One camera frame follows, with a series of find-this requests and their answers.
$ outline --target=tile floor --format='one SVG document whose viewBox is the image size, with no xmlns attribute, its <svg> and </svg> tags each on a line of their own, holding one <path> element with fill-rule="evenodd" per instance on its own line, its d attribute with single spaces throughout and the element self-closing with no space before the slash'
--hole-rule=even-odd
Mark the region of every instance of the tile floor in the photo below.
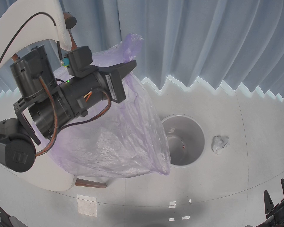
<svg viewBox="0 0 284 227">
<path fill-rule="evenodd" d="M 0 166 L 0 206 L 29 227 L 243 227 L 263 222 L 264 190 L 274 204 L 283 198 L 283 101 L 258 89 L 248 93 L 243 86 L 230 91 L 225 83 L 214 90 L 202 80 L 186 92 L 167 80 L 160 95 L 149 83 L 144 86 L 161 119 L 180 113 L 201 124 L 206 133 L 202 158 L 188 168 L 172 168 L 168 176 L 91 178 L 108 187 L 74 186 L 60 193 L 30 185 Z M 216 135 L 230 137 L 221 155 L 210 148 Z M 84 204 L 92 212 L 86 213 Z"/>
</svg>

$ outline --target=crumpled plastic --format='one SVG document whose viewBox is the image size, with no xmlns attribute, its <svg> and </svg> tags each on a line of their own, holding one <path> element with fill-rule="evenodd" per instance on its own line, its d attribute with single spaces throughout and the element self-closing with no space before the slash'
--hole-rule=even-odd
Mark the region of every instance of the crumpled plastic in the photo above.
<svg viewBox="0 0 284 227">
<path fill-rule="evenodd" d="M 107 67 L 129 62 L 139 53 L 142 41 L 141 36 L 128 34 L 120 44 L 93 54 L 92 64 Z M 54 74 L 64 81 L 72 77 L 63 67 Z M 122 83 L 126 93 L 123 102 L 112 102 L 109 111 L 99 119 L 68 127 L 58 134 L 48 155 L 61 168 L 77 176 L 92 177 L 169 174 L 167 138 L 147 91 L 133 73 Z M 100 101 L 88 109 L 86 117 L 78 117 L 71 123 L 88 120 L 106 106 L 106 100 Z M 38 136 L 44 140 L 43 145 L 48 143 L 41 134 Z"/>
<path fill-rule="evenodd" d="M 222 148 L 230 145 L 229 137 L 227 136 L 215 136 L 213 137 L 212 150 L 215 154 L 221 154 Z"/>
</svg>

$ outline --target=blue curtain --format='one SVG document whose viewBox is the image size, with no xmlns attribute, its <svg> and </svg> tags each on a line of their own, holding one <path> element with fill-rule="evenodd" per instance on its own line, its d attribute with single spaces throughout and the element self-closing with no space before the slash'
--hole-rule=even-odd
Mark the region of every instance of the blue curtain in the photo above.
<svg viewBox="0 0 284 227">
<path fill-rule="evenodd" d="M 0 15 L 13 0 L 0 0 Z M 197 76 L 215 89 L 225 80 L 284 97 L 283 0 L 60 0 L 77 25 L 78 46 L 106 50 L 128 33 L 144 38 L 135 74 L 161 89 L 168 75 L 190 86 Z M 54 43 L 43 41 L 53 69 Z M 27 52 L 30 47 L 18 53 Z M 0 90 L 16 85 L 9 65 L 0 69 Z"/>
</svg>

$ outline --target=robotic arm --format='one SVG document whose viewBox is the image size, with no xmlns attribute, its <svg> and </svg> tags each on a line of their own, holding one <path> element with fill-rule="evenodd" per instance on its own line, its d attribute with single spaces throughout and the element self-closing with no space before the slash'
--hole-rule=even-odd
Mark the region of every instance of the robotic arm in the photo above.
<svg viewBox="0 0 284 227">
<path fill-rule="evenodd" d="M 11 57 L 16 52 L 15 48 L 11 48 L 14 51 L 11 52 L 10 47 L 15 40 L 19 40 L 18 35 L 22 34 L 25 25 L 36 16 L 42 15 L 49 17 L 56 27 L 51 15 L 45 12 L 32 15 L 8 43 L 0 58 L 0 65 L 3 64 L 3 59 L 7 58 L 6 54 L 9 53 Z M 112 101 L 120 103 L 125 100 L 122 79 L 136 67 L 135 60 L 110 67 L 90 65 L 93 61 L 92 53 L 87 46 L 67 52 L 63 58 L 60 41 L 57 40 L 60 62 L 67 67 L 69 74 L 74 76 L 70 80 L 57 85 L 44 46 L 35 47 L 10 66 L 22 98 L 14 104 L 17 118 L 0 122 L 0 163 L 16 172 L 29 170 L 36 156 L 45 154 L 52 148 L 61 130 L 93 121 L 109 110 Z M 79 116 L 85 117 L 88 109 L 103 99 L 108 100 L 108 105 L 98 115 L 87 121 L 67 124 Z M 50 139 L 48 145 L 38 153 L 33 141 L 37 145 L 41 142 L 23 115 L 26 108 L 42 135 Z"/>
</svg>

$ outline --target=trash bag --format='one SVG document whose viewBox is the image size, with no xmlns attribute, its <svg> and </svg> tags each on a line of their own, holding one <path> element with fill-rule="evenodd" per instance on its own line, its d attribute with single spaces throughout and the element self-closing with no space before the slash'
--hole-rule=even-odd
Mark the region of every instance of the trash bag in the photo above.
<svg viewBox="0 0 284 227">
<path fill-rule="evenodd" d="M 93 54 L 93 64 L 107 67 L 129 62 L 139 53 L 141 45 L 141 36 L 129 34 L 120 44 Z M 64 81 L 71 78 L 66 68 L 56 70 L 55 76 Z M 99 119 L 68 127 L 58 134 L 48 155 L 67 172 L 112 178 L 151 172 L 169 174 L 168 142 L 147 91 L 133 73 L 122 83 L 126 94 L 123 102 L 112 102 L 109 111 Z M 92 118 L 106 105 L 106 100 L 100 101 L 88 109 L 86 117 L 78 117 L 72 123 Z"/>
</svg>

